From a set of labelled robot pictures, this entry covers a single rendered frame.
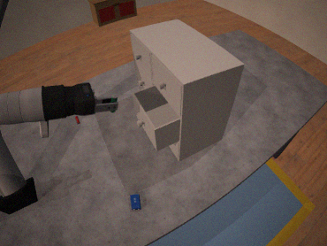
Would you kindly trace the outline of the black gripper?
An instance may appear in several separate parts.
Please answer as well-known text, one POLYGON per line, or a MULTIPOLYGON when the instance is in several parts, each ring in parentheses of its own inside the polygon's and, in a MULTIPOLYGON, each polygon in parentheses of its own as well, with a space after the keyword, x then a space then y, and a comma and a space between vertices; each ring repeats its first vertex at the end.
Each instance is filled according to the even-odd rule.
POLYGON ((96 99, 90 83, 80 83, 71 87, 56 85, 21 90, 19 107, 23 121, 39 122, 40 137, 47 138, 49 120, 63 119, 74 114, 85 116, 102 111, 116 111, 118 102, 112 102, 111 97, 96 99))

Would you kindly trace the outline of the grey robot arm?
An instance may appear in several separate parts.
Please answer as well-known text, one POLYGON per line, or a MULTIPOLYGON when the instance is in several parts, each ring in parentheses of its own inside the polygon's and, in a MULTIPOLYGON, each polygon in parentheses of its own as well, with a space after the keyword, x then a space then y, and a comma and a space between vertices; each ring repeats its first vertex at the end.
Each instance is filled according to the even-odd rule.
MULTIPOLYGON (((9 0, 0 0, 0 27, 9 0)), ((19 107, 20 91, 0 94, 0 125, 24 123, 19 107)), ((8 196, 26 185, 0 130, 0 194, 8 196)))

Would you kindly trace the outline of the beige chest of drawers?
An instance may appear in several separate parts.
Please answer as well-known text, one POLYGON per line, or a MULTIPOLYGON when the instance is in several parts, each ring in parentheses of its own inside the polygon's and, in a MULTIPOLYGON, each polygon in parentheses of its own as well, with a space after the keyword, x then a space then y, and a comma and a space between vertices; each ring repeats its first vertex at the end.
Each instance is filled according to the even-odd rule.
POLYGON ((182 85, 181 161, 222 140, 244 64, 179 19, 130 30, 182 85))

